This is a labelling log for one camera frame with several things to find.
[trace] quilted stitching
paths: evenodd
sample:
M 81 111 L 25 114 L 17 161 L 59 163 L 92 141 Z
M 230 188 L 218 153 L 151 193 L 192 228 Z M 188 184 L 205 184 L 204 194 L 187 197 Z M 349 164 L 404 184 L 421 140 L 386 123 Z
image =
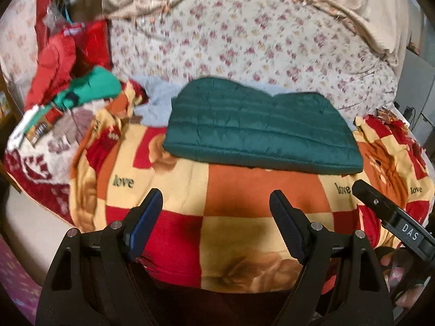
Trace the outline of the quilted stitching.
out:
M 210 77 L 190 82 L 172 108 L 164 147 L 179 157 L 316 174 L 362 171 L 346 122 L 318 93 L 271 97 Z

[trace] bed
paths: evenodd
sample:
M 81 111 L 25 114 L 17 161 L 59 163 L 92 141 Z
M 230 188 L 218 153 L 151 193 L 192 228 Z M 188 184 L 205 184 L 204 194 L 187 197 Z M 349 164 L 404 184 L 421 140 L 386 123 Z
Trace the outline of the bed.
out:
M 21 105 L 36 70 L 34 6 L 35 0 L 13 0 L 0 19 L 0 65 Z M 335 8 L 325 11 L 306 0 L 182 0 L 161 21 L 158 14 L 111 20 L 112 72 L 121 80 L 141 74 L 186 84 L 217 76 L 319 92 L 351 122 L 393 108 L 400 67 L 391 67 L 345 19 Z M 69 224 L 70 164 L 81 133 L 105 104 L 73 110 L 77 133 L 51 131 L 35 147 L 25 141 L 5 153 L 8 173 L 24 194 Z M 27 224 L 14 230 L 25 231 Z

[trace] checkered blanket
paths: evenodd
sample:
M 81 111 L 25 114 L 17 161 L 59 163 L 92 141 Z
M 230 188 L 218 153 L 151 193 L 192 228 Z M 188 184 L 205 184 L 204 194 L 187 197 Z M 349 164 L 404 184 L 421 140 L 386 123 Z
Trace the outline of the checkered blanket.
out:
M 151 188 L 158 188 L 164 209 L 141 258 L 152 277 L 228 293 L 290 289 L 301 266 L 288 253 L 269 211 L 273 190 L 282 190 L 308 219 L 329 230 L 363 229 L 373 247 L 396 247 L 399 241 L 353 197 L 356 180 L 370 183 L 418 222 L 428 214 L 434 184 L 421 148 L 406 135 L 403 123 L 384 124 L 371 115 L 355 123 L 353 134 L 364 159 L 357 175 L 193 162 L 163 149 L 166 128 L 119 121 L 101 133 L 90 129 L 73 163 L 71 217 L 82 230 L 99 230 L 122 220 Z M 88 152 L 105 136 L 111 149 L 95 165 L 95 154 Z M 95 175 L 83 175 L 83 163 Z

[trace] silver bolt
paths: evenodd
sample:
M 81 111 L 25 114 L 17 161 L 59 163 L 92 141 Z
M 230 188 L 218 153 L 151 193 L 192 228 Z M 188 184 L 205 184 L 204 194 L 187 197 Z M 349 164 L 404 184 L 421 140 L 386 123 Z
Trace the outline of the silver bolt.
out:
M 314 230 L 322 230 L 323 226 L 319 222 L 313 222 L 311 223 L 311 228 L 313 228 Z
M 122 227 L 122 222 L 121 221 L 113 221 L 110 224 L 110 228 L 112 228 L 112 229 L 119 229 L 121 227 Z
M 72 238 L 73 236 L 76 236 L 78 233 L 78 229 L 77 228 L 71 228 L 70 230 L 67 231 L 67 235 Z
M 360 239 L 362 239 L 362 238 L 364 238 L 365 237 L 365 233 L 362 231 L 362 230 L 355 230 L 355 235 L 358 237 L 358 238 L 360 238 Z

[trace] teal fabric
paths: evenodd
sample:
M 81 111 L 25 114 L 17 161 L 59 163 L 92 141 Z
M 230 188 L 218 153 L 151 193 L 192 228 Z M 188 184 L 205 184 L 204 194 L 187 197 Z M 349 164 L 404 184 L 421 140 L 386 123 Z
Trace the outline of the teal fabric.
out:
M 362 171 L 352 132 L 322 95 L 271 97 L 217 78 L 192 81 L 172 100 L 163 146 L 200 162 L 316 174 Z
M 66 97 L 70 92 L 76 95 L 76 102 Z M 42 115 L 47 114 L 53 107 L 52 104 L 60 111 L 65 112 L 67 109 L 81 106 L 92 100 L 117 97 L 119 93 L 121 93 L 121 83 L 118 79 L 105 68 L 95 66 L 91 72 L 83 77 L 73 79 L 70 86 L 59 92 L 51 104 L 41 107 L 24 129 L 24 132 L 27 133 Z

